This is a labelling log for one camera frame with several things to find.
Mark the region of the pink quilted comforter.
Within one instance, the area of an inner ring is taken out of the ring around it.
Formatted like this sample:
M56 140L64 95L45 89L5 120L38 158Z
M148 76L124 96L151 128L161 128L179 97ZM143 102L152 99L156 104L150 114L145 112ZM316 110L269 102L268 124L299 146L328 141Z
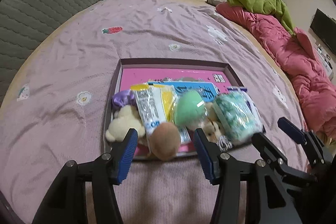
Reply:
M287 74L308 128L335 139L335 86L331 83L306 33L291 35L272 15L255 14L223 2L219 14L247 29Z

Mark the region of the black wall television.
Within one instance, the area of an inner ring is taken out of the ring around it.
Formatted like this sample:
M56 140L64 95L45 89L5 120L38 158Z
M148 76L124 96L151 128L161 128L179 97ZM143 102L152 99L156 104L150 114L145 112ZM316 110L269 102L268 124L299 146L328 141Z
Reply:
M313 32L327 45L329 50L335 54L336 51L336 22L334 18L324 14L317 9L310 24Z

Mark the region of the cream plush with purple hat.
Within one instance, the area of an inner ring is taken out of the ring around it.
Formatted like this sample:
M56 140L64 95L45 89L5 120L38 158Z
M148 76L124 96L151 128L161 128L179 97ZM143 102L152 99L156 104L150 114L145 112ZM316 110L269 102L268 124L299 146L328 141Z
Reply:
M134 92L130 89L116 93L112 96L113 119L105 132L108 142L121 142L130 128L135 129L138 138L145 136L145 128L137 110Z

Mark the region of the green fleece blanket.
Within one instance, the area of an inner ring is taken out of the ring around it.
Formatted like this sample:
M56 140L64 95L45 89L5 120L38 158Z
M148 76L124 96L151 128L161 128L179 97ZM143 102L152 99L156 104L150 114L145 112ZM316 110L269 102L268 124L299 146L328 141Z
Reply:
M295 35L287 5L283 0L227 0L231 6L239 6L254 14L272 15L288 31Z

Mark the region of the green floral tissue pack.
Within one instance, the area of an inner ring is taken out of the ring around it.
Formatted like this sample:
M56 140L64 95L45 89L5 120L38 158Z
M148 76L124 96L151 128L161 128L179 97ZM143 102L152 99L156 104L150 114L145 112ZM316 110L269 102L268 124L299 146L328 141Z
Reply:
M219 94L213 101L213 108L233 145L248 143L253 134L262 133L258 132L256 120L240 92Z

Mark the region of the pink patterned bed sheet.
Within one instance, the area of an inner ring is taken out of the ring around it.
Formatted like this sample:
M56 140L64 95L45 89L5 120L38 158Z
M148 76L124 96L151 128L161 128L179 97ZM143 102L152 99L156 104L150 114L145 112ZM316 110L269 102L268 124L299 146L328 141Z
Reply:
M106 0L79 12L30 55L1 106L1 192L31 223L68 160L102 151L108 91L121 59L194 59L229 64L256 104L267 137L290 166L307 158L277 127L305 126L297 97L268 53L208 5L171 0Z

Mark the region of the green makeup sponge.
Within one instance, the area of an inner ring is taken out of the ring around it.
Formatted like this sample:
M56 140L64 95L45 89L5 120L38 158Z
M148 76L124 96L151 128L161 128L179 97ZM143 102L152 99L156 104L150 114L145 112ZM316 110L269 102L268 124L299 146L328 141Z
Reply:
M178 127L195 128L206 116L205 101L200 92L191 89L184 92L174 106L173 121Z

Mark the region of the leopard print scrunchie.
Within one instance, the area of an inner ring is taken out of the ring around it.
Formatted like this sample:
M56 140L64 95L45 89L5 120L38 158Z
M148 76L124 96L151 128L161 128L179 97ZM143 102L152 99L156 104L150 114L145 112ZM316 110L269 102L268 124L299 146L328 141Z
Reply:
M234 147L232 142L228 140L226 135L221 135L218 138L217 145L221 152L229 151Z

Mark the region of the shallow dark cardboard box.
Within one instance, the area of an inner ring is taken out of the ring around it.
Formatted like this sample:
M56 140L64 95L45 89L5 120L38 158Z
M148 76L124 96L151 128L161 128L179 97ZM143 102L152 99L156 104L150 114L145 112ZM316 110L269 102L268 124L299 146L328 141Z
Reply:
M101 151L110 152L112 144L105 138L105 132L113 118L112 96L128 89L133 84L145 83L148 80L160 81L165 77L181 79L191 77L211 82L219 93L227 91L229 86L243 86L238 75L227 63L187 59L120 59L113 73L105 107L102 128Z

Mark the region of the pink children's book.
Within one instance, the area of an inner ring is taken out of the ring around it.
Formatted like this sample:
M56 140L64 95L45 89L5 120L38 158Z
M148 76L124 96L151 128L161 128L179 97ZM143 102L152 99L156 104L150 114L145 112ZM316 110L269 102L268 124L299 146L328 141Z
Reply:
M241 83L222 69L123 68L112 96L109 141L122 141L134 128L146 142L136 148L136 157L165 160L193 153L194 129L220 125L213 101L232 86Z

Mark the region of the brown round plush ball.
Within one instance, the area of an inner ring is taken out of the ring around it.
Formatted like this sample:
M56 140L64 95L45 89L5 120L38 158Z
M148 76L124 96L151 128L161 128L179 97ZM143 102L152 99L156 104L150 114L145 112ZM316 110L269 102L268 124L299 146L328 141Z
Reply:
M161 161L169 161L181 146L179 130L172 122L161 123L149 137L150 149Z

